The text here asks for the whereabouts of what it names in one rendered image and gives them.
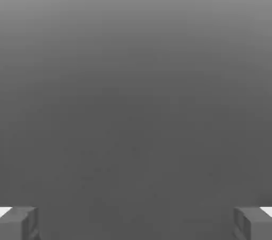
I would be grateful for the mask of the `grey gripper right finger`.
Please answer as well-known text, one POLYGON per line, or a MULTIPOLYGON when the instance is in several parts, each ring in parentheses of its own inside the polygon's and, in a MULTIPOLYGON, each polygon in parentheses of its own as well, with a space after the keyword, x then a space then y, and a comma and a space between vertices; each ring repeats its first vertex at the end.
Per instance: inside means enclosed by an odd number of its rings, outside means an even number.
POLYGON ((272 240, 272 207, 235 207, 233 240, 272 240))

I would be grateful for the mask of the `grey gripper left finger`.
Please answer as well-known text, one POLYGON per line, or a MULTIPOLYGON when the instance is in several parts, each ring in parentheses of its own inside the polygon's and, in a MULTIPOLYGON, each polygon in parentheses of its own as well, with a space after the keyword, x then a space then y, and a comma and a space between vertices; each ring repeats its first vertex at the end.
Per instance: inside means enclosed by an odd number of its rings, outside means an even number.
POLYGON ((0 206, 0 240, 40 240, 39 209, 0 206))

